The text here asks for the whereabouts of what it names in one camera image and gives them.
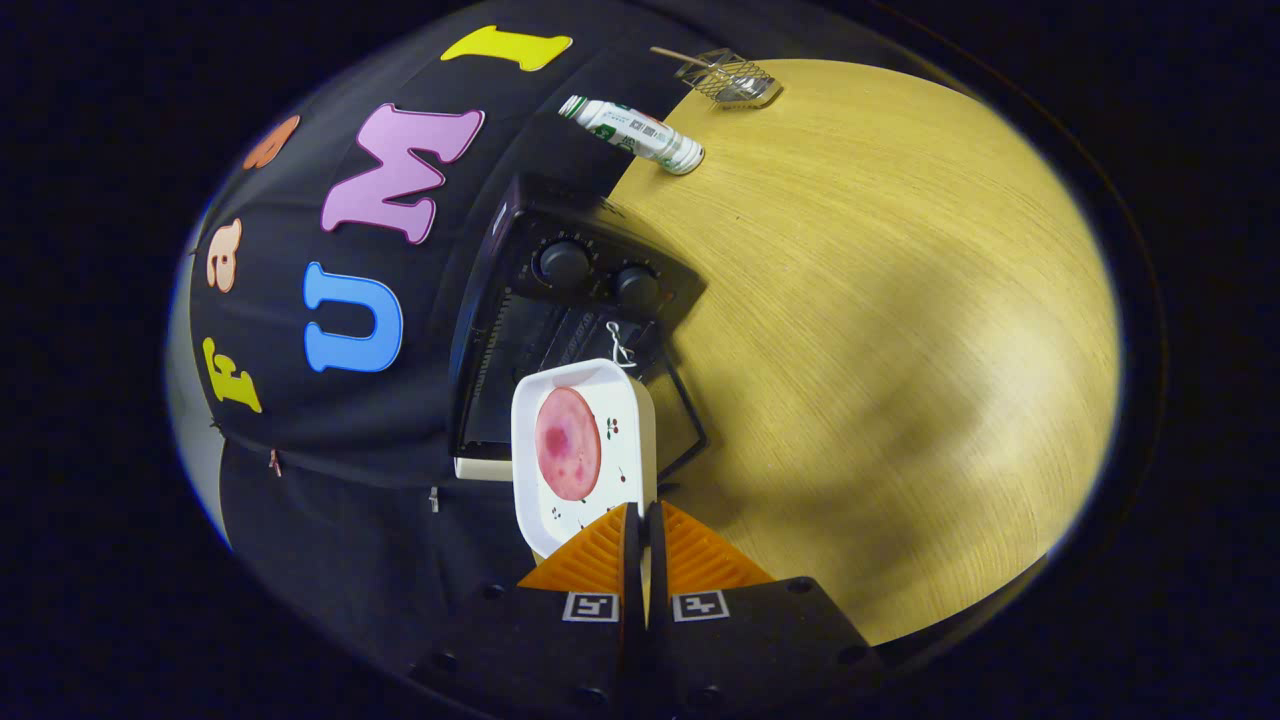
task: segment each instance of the white bottle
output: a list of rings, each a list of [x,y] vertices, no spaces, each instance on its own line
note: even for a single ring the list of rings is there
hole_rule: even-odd
[[[658,163],[668,173],[684,176],[703,161],[703,146],[696,141],[626,105],[571,95],[559,114],[614,147]]]

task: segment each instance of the white square plate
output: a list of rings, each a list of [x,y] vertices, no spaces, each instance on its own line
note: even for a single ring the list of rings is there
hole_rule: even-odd
[[[573,388],[586,401],[600,433],[600,474],[580,501],[558,497],[538,469],[534,427],[547,396],[558,387]],[[637,503],[643,516],[658,491],[653,398],[605,359],[527,375],[511,400],[511,464],[520,532],[543,557],[623,502]]]

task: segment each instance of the blue letter u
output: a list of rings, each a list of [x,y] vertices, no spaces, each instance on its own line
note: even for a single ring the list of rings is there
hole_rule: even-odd
[[[332,334],[315,323],[307,323],[303,333],[307,363],[323,373],[325,368],[340,368],[358,373],[378,373],[399,355],[404,322],[399,300],[378,281],[349,275],[332,275],[320,263],[307,265],[302,277],[302,300],[315,310],[325,300],[364,305],[374,314],[374,332],[369,337]]]

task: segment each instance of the bottle label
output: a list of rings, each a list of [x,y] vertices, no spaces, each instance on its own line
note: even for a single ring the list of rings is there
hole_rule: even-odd
[[[675,135],[675,131],[666,124],[621,105],[602,113],[600,124],[591,132],[600,140],[640,158],[653,158],[667,150]]]

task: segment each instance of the black background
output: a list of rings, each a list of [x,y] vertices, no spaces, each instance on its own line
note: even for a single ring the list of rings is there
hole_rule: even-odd
[[[1149,243],[1172,374],[1156,464],[1087,577],[1033,588],[861,715],[1275,712],[1262,5],[892,3],[1027,90],[1108,172]],[[182,479],[160,384],[175,252],[228,163],[280,108],[440,8],[29,10],[5,44],[19,50],[8,242],[24,296],[0,715],[442,716],[237,565]]]

